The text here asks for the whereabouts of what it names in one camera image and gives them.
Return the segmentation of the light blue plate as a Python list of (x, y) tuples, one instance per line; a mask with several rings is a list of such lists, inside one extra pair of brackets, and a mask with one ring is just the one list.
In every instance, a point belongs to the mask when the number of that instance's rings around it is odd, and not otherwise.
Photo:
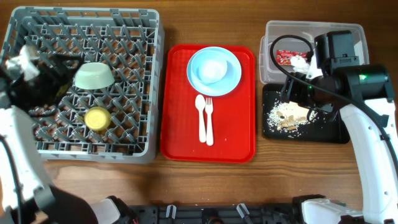
[(226, 50), (222, 47), (205, 47), (204, 49), (210, 48), (218, 49), (219, 51), (222, 51), (224, 53), (228, 65), (226, 75), (216, 83), (204, 84), (202, 82), (199, 82), (193, 76), (191, 71), (191, 59), (193, 58), (192, 56), (187, 65), (187, 78), (191, 86), (201, 94), (207, 96), (222, 96), (231, 92), (237, 87), (241, 80), (242, 68), (238, 58), (231, 51)]

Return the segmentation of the yellow plastic cup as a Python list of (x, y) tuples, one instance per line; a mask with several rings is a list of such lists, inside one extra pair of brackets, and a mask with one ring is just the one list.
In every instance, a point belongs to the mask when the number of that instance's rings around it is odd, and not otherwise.
[(86, 112), (84, 122), (91, 130), (102, 131), (107, 129), (110, 125), (111, 114), (108, 110), (97, 106)]

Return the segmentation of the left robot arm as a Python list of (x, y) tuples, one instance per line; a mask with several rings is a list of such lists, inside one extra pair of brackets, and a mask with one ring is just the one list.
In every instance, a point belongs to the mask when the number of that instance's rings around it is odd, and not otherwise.
[(47, 214), (46, 223), (97, 223), (86, 201), (52, 183), (35, 148), (29, 113), (59, 104), (83, 59), (53, 55), (49, 63), (17, 57), (10, 62), (1, 69), (1, 223), (32, 223), (37, 212)]

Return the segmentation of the white plastic fork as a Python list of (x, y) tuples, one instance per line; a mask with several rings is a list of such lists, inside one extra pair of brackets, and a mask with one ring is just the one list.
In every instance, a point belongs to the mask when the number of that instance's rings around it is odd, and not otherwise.
[(213, 101), (212, 98), (206, 98), (205, 100), (205, 112), (207, 115), (207, 127), (206, 127), (206, 144), (212, 146), (214, 144), (213, 136), (213, 123), (212, 123), (212, 113), (213, 113)]

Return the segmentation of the green bowl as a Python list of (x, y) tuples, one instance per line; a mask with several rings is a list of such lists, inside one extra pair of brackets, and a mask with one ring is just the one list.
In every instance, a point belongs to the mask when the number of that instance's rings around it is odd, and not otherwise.
[(115, 82), (110, 67), (105, 63), (84, 63), (75, 74), (75, 86), (84, 90), (96, 90)]

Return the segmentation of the light blue bowl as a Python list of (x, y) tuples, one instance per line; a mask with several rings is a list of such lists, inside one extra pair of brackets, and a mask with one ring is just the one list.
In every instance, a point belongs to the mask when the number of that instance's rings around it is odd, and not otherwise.
[(193, 76), (204, 84), (220, 81), (226, 75), (227, 67), (224, 53), (214, 48), (200, 50), (191, 59)]

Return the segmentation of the rice and food scraps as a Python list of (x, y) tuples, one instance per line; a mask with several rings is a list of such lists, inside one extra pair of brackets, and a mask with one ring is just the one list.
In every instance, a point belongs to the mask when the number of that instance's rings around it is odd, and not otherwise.
[(266, 129), (271, 133), (287, 134), (289, 138), (299, 137), (304, 128), (313, 123), (318, 113), (299, 106), (297, 103), (276, 101), (266, 113)]

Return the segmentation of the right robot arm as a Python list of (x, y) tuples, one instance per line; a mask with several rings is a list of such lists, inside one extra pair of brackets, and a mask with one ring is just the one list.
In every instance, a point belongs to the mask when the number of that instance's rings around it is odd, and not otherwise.
[(397, 128), (395, 93), (382, 65), (362, 65), (348, 30), (328, 32), (309, 44), (322, 75), (287, 72), (284, 101), (340, 114), (353, 144), (363, 192), (357, 212), (327, 198), (298, 201), (302, 223), (397, 222)]

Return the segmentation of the white plastic spoon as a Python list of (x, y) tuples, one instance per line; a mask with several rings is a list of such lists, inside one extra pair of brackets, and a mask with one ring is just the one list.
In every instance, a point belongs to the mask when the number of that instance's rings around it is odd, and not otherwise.
[(205, 105), (205, 98), (203, 95), (197, 95), (195, 98), (195, 107), (198, 110), (199, 117), (199, 141), (202, 143), (206, 142), (205, 120), (203, 116)]

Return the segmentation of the red snack wrapper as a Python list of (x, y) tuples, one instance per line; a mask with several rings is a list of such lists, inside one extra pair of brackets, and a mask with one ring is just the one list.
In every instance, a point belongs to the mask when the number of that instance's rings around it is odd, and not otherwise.
[(307, 58), (307, 53), (290, 50), (277, 50), (276, 61), (279, 65), (291, 65), (291, 58), (295, 56)]

